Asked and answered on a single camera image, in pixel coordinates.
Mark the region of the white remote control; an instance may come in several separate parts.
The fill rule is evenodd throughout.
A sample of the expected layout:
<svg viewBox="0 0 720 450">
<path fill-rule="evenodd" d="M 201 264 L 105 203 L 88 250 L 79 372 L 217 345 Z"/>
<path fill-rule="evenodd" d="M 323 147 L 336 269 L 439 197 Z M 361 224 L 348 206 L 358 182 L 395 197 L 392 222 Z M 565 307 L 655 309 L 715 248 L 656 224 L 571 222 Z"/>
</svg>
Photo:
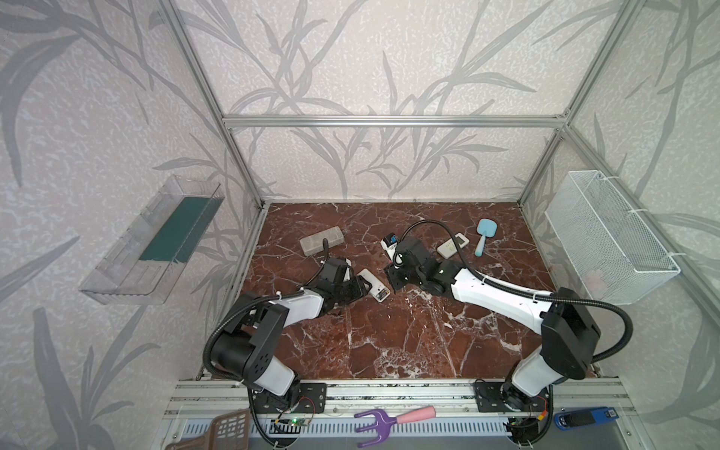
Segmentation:
<svg viewBox="0 0 720 450">
<path fill-rule="evenodd" d="M 383 303 L 390 296 L 390 290 L 368 269 L 363 269 L 359 273 L 359 277 L 363 279 L 364 285 L 367 286 L 369 295 L 377 302 Z"/>
<path fill-rule="evenodd" d="M 437 253 L 444 259 L 450 259 L 459 253 L 460 249 L 464 249 L 470 243 L 470 240 L 464 234 L 456 234 L 454 238 L 450 238 L 442 245 L 437 247 Z"/>
</svg>

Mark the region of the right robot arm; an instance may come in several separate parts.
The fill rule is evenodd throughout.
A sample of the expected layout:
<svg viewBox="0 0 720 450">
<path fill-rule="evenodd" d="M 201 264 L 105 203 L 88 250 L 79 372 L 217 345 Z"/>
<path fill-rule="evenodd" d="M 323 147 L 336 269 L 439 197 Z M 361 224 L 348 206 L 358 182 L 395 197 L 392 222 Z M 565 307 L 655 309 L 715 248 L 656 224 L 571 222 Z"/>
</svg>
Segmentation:
<svg viewBox="0 0 720 450">
<path fill-rule="evenodd" d="M 586 377 L 600 331 L 588 307 L 558 300 L 565 296 L 575 300 L 574 292 L 534 291 L 493 277 L 476 277 L 454 261 L 435 259 L 412 237 L 399 242 L 390 234 L 381 246 L 391 260 L 385 273 L 394 291 L 412 284 L 433 296 L 499 313 L 540 335 L 540 346 L 520 360 L 498 388 L 506 404 L 517 409 L 551 384 Z"/>
</svg>

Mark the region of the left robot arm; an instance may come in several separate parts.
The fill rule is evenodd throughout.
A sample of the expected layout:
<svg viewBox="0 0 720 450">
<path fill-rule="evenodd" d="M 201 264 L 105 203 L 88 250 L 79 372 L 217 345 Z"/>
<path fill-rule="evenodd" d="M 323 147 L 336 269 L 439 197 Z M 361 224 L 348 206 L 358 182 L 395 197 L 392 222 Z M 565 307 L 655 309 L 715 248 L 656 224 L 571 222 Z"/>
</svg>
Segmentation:
<svg viewBox="0 0 720 450">
<path fill-rule="evenodd" d="M 276 398 L 294 395 L 299 378 L 276 356 L 283 330 L 314 320 L 367 296 L 371 283 L 348 261 L 328 258 L 293 294 L 241 294 L 211 333 L 202 364 L 213 376 L 234 380 Z"/>
</svg>

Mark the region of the grey glasses case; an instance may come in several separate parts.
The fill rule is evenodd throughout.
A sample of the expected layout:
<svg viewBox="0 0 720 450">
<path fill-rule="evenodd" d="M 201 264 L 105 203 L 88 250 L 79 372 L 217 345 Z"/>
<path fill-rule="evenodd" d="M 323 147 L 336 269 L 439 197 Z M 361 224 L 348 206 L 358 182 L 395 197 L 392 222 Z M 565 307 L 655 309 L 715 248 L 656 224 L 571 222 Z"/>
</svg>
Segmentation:
<svg viewBox="0 0 720 450">
<path fill-rule="evenodd" d="M 330 249 L 342 245 L 344 242 L 344 234 L 339 226 L 323 230 L 322 232 L 315 232 L 315 234 L 305 236 L 299 241 L 302 252 L 306 257 L 324 252 L 325 248 Z"/>
</svg>

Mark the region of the purple pink garden fork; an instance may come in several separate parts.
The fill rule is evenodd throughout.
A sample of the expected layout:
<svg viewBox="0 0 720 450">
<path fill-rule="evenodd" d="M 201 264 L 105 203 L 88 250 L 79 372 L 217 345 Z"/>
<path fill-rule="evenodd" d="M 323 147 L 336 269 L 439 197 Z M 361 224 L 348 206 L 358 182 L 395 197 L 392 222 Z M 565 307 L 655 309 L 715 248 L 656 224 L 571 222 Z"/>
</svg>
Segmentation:
<svg viewBox="0 0 720 450">
<path fill-rule="evenodd" d="M 407 412 L 399 416 L 391 417 L 383 409 L 373 409 L 367 412 L 359 412 L 354 415 L 354 418 L 366 418 L 372 417 L 375 422 L 363 427 L 357 427 L 355 431 L 362 433 L 366 431 L 375 431 L 376 436 L 373 440 L 367 442 L 360 442 L 357 445 L 358 449 L 365 449 L 371 446 L 378 446 L 378 444 L 384 443 L 391 434 L 391 431 L 395 425 L 404 425 L 416 422 L 422 422 L 433 419 L 437 416 L 437 412 L 434 407 L 427 406 L 421 409 Z"/>
</svg>

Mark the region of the blue black device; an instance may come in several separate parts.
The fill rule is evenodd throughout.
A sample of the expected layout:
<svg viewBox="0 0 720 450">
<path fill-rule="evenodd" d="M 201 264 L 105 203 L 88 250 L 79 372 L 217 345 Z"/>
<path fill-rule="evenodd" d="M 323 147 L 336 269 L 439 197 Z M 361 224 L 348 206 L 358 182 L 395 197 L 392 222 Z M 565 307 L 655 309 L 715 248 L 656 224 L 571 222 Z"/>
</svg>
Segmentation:
<svg viewBox="0 0 720 450">
<path fill-rule="evenodd" d="M 571 412 L 559 412 L 553 420 L 560 431 L 571 431 L 592 426 L 612 423 L 619 418 L 618 412 L 612 407 L 596 407 Z"/>
</svg>

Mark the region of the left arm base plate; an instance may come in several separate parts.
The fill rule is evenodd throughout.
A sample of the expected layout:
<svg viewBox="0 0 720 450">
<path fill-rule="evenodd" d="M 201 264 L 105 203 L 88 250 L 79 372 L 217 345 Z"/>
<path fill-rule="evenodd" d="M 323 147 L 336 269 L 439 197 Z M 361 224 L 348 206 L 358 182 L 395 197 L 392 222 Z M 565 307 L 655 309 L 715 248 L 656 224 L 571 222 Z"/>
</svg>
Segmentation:
<svg viewBox="0 0 720 450">
<path fill-rule="evenodd" d="M 251 400 L 255 412 L 259 414 L 284 412 L 321 414 L 326 408 L 327 384 L 295 381 L 283 395 L 262 390 L 262 392 L 253 392 Z"/>
</svg>

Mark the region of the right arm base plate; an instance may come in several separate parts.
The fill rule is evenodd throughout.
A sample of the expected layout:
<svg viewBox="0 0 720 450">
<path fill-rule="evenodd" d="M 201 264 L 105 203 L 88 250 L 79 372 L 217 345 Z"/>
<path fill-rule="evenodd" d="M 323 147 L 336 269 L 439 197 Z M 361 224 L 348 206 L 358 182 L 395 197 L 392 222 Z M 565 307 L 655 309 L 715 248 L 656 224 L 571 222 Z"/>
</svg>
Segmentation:
<svg viewBox="0 0 720 450">
<path fill-rule="evenodd" d="M 536 396 L 529 396 L 509 381 L 493 382 L 477 379 L 472 384 L 480 413 L 540 414 L 545 412 L 551 394 L 543 388 Z"/>
</svg>

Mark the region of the clear acrylic wall shelf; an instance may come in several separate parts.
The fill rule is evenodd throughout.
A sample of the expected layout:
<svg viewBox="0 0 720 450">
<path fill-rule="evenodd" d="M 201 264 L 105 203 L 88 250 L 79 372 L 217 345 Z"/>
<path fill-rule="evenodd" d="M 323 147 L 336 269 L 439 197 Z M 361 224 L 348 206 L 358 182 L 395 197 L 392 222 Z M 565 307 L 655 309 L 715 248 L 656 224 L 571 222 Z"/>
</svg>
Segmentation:
<svg viewBox="0 0 720 450">
<path fill-rule="evenodd" d="M 162 305 L 225 200 L 221 183 L 171 175 L 79 287 L 101 305 Z"/>
</svg>

